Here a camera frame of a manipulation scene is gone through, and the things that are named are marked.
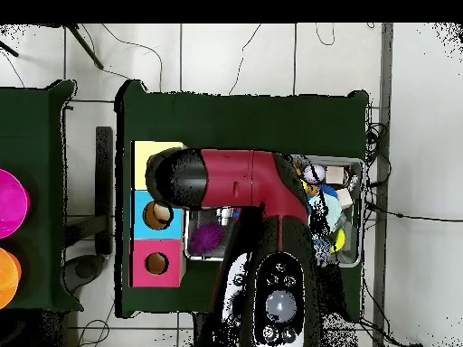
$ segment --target pink block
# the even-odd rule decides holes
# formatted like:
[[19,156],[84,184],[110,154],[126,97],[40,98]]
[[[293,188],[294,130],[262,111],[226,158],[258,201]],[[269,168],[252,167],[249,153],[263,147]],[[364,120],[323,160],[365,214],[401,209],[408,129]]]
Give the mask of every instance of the pink block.
[[[163,253],[169,260],[165,273],[155,275],[146,270],[146,258],[152,253]],[[133,287],[179,287],[182,256],[180,239],[134,239]]]

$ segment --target yellow block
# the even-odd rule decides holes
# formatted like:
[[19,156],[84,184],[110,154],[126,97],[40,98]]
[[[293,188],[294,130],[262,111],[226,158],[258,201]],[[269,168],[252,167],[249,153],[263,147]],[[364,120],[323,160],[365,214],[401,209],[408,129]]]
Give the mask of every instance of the yellow block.
[[172,147],[184,148],[182,143],[161,142],[161,141],[136,141],[135,142],[135,189],[145,191],[146,162],[151,155],[162,152]]
[[[301,175],[302,173],[300,172],[300,169],[296,168],[296,173],[298,175]],[[300,180],[302,182],[302,186],[304,187],[304,190],[306,192],[308,192],[308,185],[306,184],[306,182],[304,180]]]

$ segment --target wooden block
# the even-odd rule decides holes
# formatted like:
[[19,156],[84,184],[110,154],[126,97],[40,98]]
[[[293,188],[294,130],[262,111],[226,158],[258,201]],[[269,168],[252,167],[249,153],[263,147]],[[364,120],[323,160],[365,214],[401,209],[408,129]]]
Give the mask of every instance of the wooden block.
[[155,155],[156,153],[172,147],[183,148],[184,144],[160,141],[135,141],[134,147],[135,185],[133,185],[133,187],[136,190],[146,190],[145,171],[148,158],[151,155]]
[[344,168],[341,166],[327,166],[325,182],[342,185],[344,183]]
[[131,268],[133,287],[179,287],[184,263],[180,239],[135,239]]
[[184,220],[184,211],[182,209],[173,209],[174,218],[169,226],[162,230],[149,228],[143,221],[143,210],[149,202],[153,201],[147,191],[135,191],[135,222],[134,222],[134,239],[180,239],[183,236],[182,222]]
[[353,201],[352,201],[351,193],[346,188],[339,189],[336,192],[337,192],[337,197],[339,198],[339,202],[341,202],[341,208],[343,210],[352,206]]

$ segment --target purple toy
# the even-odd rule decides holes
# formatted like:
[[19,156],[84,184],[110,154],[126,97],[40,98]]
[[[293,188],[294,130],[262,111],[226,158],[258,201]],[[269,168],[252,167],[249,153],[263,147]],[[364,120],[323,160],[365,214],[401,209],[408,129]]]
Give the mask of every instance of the purple toy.
[[214,250],[221,243],[224,234],[225,228],[219,223],[206,223],[196,229],[193,233],[192,240],[190,242],[191,250],[194,254],[200,256]]

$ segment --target blue block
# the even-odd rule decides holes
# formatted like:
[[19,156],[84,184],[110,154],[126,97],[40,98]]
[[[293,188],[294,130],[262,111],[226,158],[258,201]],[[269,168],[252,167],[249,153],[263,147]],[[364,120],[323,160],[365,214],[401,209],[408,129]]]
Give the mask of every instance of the blue block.
[[181,209],[174,209],[174,219],[167,229],[153,230],[143,222],[143,210],[145,206],[153,201],[147,191],[135,191],[135,225],[134,239],[180,239],[181,231]]

